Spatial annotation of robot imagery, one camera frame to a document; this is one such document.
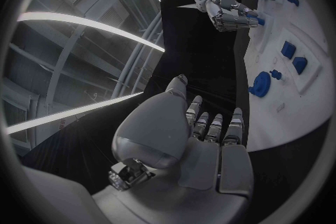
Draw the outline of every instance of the round blue valve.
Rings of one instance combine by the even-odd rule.
[[[253,87],[249,87],[249,93],[264,97],[270,88],[270,75],[267,72],[261,72],[254,80]]]
[[[295,6],[298,7],[298,4],[299,4],[298,0],[287,0],[287,1],[289,1],[290,3],[294,3]]]
[[[269,72],[272,74],[272,77],[276,78],[277,80],[280,80],[281,77],[282,77],[282,73],[280,73],[276,70],[269,71]]]

